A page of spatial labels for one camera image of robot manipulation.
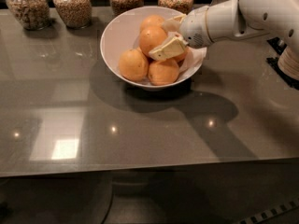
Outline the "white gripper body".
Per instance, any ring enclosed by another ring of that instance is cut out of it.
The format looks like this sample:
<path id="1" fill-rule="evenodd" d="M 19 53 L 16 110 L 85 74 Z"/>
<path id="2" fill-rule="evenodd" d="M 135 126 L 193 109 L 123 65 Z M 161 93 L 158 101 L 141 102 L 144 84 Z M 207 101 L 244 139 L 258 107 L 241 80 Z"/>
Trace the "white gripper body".
<path id="1" fill-rule="evenodd" d="M 208 47 L 212 44 L 206 25 L 208 9 L 209 6 L 194 9 L 183 19 L 179 27 L 179 32 L 193 49 Z"/>

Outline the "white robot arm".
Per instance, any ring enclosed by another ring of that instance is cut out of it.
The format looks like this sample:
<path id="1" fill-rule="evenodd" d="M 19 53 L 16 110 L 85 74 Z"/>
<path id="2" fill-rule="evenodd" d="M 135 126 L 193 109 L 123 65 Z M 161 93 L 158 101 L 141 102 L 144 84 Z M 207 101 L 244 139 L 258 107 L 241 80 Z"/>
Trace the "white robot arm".
<path id="1" fill-rule="evenodd" d="M 278 68 L 288 77 L 298 78 L 299 0 L 226 0 L 169 19 L 163 28 L 169 37 L 149 51 L 154 60 L 173 58 L 187 47 L 200 49 L 224 39 L 272 34 L 286 44 Z"/>

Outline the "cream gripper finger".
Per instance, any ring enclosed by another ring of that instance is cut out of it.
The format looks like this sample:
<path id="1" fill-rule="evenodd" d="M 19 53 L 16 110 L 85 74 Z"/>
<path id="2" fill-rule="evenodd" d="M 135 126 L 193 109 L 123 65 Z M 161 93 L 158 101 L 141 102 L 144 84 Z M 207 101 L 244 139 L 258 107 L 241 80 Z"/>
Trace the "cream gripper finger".
<path id="1" fill-rule="evenodd" d="M 178 32 L 179 27 L 185 18 L 186 14 L 181 14 L 167 19 L 162 23 L 162 28 L 167 32 Z"/>
<path id="2" fill-rule="evenodd" d="M 161 45 L 149 52 L 151 59 L 163 61 L 174 58 L 185 52 L 188 43 L 179 35 L 169 36 Z"/>

